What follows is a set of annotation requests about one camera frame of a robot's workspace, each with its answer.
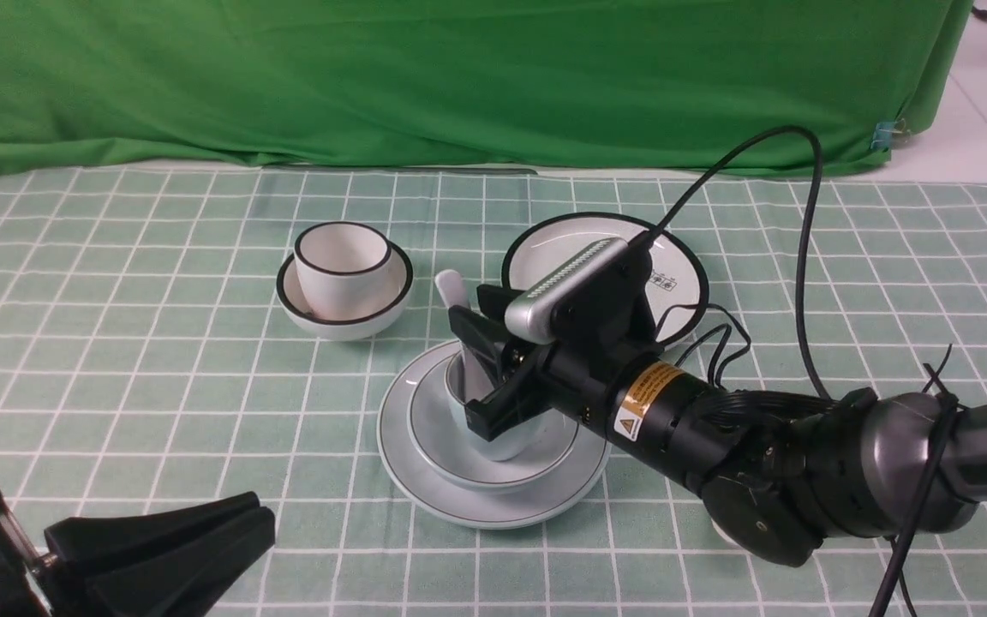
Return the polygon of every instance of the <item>saucer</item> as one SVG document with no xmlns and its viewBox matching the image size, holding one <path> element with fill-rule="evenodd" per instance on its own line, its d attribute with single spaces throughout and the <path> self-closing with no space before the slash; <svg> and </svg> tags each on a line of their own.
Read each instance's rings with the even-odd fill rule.
<svg viewBox="0 0 987 617">
<path fill-rule="evenodd" d="M 630 241 L 650 223 L 633 216 L 607 212 L 566 214 L 548 219 L 525 231 L 509 247 L 501 262 L 501 284 L 526 290 L 540 282 L 553 269 L 580 253 L 598 239 L 619 236 Z M 696 254 L 669 231 L 654 241 L 649 251 L 654 259 L 654 274 L 646 284 L 646 297 L 654 320 L 661 320 L 673 305 L 697 308 L 674 308 L 665 319 L 658 343 L 669 347 L 688 336 L 706 312 L 709 287 L 706 271 Z"/>
<path fill-rule="evenodd" d="M 543 414 L 534 440 L 509 460 L 491 461 L 467 445 L 444 392 L 444 371 L 450 360 L 428 371 L 414 390 L 409 409 L 414 447 L 443 477 L 475 491 L 508 491 L 540 479 L 569 456 L 579 427 L 555 410 Z"/>
<path fill-rule="evenodd" d="M 414 263 L 410 262 L 406 251 L 391 243 L 391 257 L 388 258 L 388 280 L 391 286 L 384 292 L 380 308 L 363 317 L 352 320 L 322 320 L 314 316 L 312 309 L 302 294 L 299 274 L 295 268 L 295 255 L 285 259 L 277 273 L 277 297 L 284 306 L 289 319 L 304 332 L 328 340 L 357 340 L 383 332 L 409 304 L 414 290 Z"/>
<path fill-rule="evenodd" d="M 458 351 L 458 343 L 439 344 L 403 368 L 387 390 L 380 409 L 380 457 L 399 491 L 435 517 L 478 530 L 515 530 L 548 520 L 578 503 L 607 464 L 611 446 L 581 430 L 561 464 L 533 482 L 509 492 L 459 487 L 424 460 L 409 438 L 409 407 L 424 376 Z"/>
</svg>

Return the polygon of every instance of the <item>white plate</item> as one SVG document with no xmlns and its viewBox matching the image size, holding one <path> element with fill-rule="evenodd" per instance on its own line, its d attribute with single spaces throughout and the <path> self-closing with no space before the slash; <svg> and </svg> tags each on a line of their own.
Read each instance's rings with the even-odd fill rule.
<svg viewBox="0 0 987 617">
<path fill-rule="evenodd" d="M 380 457 L 399 491 L 435 517 L 478 530 L 515 530 L 567 511 L 592 489 L 607 464 L 611 446 L 588 430 L 580 431 L 571 451 L 551 473 L 517 491 L 470 491 L 446 480 L 414 447 L 406 428 L 410 400 L 424 375 L 458 351 L 458 343 L 440 344 L 403 368 L 380 409 Z"/>
<path fill-rule="evenodd" d="M 491 461 L 467 445 L 444 392 L 449 361 L 436 363 L 418 384 L 408 422 L 414 447 L 443 477 L 475 491 L 506 491 L 544 477 L 569 456 L 578 425 L 558 411 L 543 414 L 534 440 L 509 460 Z"/>
<path fill-rule="evenodd" d="M 509 247 L 501 262 L 501 284 L 519 290 L 531 288 L 589 243 L 611 236 L 630 241 L 649 227 L 650 223 L 633 216 L 607 212 L 548 219 L 525 231 Z M 668 231 L 654 241 L 649 254 L 654 258 L 654 276 L 646 284 L 646 297 L 654 321 L 661 320 L 673 305 L 697 306 L 675 308 L 665 319 L 658 343 L 669 347 L 688 336 L 703 318 L 709 295 L 706 272 L 696 254 Z"/>
</svg>

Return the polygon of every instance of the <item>white floor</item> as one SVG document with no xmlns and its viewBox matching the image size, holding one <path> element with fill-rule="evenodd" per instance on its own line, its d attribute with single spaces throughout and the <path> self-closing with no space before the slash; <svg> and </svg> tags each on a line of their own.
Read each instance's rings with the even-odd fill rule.
<svg viewBox="0 0 987 617">
<path fill-rule="evenodd" d="M 987 0 L 976 0 L 987 9 Z M 226 168 L 227 165 L 153 161 L 162 168 Z M 538 169 L 551 176 L 692 176 L 655 169 Z M 893 160 L 863 178 L 914 183 L 987 183 L 987 23 L 971 17 L 955 56 L 939 113 L 931 129 L 894 150 Z"/>
</svg>

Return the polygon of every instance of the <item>white spoon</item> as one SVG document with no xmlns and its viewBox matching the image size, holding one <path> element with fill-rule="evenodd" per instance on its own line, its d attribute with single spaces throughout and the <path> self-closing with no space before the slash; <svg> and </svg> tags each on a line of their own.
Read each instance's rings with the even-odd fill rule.
<svg viewBox="0 0 987 617">
<path fill-rule="evenodd" d="M 467 300 L 467 285 L 464 285 L 461 274 L 455 270 L 442 270 L 436 273 L 434 279 L 436 291 L 440 293 L 440 298 L 444 306 L 463 306 L 470 311 L 470 300 Z M 471 354 L 470 349 L 464 344 L 463 347 L 463 399 L 464 401 L 482 401 L 487 394 L 494 389 L 494 384 L 490 382 L 486 371 L 482 370 L 482 365 L 478 363 L 478 358 Z"/>
</svg>

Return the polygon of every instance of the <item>teacup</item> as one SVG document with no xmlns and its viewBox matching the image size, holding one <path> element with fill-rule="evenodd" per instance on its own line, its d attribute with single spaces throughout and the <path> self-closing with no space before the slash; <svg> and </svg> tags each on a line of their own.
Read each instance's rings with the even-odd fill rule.
<svg viewBox="0 0 987 617">
<path fill-rule="evenodd" d="M 543 416 L 537 416 L 523 424 L 514 426 L 499 434 L 493 441 L 486 441 L 467 427 L 466 402 L 463 400 L 463 360 L 459 354 L 452 356 L 444 371 L 444 389 L 447 390 L 447 405 L 452 412 L 459 433 L 467 444 L 483 457 L 494 461 L 506 461 L 516 457 L 536 438 Z"/>
<path fill-rule="evenodd" d="M 360 223 L 336 221 L 308 227 L 295 241 L 299 286 L 321 320 L 352 320 L 384 308 L 391 243 Z"/>
</svg>

